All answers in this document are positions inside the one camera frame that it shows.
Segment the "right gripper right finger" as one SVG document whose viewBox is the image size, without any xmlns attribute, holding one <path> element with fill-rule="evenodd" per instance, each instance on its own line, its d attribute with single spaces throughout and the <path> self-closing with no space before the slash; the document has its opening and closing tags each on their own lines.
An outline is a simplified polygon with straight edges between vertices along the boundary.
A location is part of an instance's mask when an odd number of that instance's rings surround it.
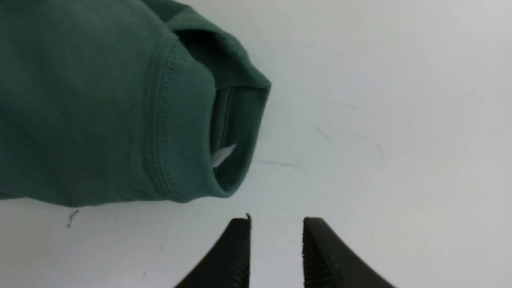
<svg viewBox="0 0 512 288">
<path fill-rule="evenodd" d="M 306 288 L 392 288 L 322 218 L 305 217 L 302 268 Z"/>
</svg>

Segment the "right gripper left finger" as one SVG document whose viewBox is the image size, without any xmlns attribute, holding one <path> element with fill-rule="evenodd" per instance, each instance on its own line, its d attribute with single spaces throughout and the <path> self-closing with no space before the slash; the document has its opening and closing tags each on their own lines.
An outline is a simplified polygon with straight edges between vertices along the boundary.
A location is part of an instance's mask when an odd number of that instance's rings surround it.
<svg viewBox="0 0 512 288">
<path fill-rule="evenodd" d="M 251 217 L 233 218 L 178 288 L 248 288 L 250 285 Z"/>
</svg>

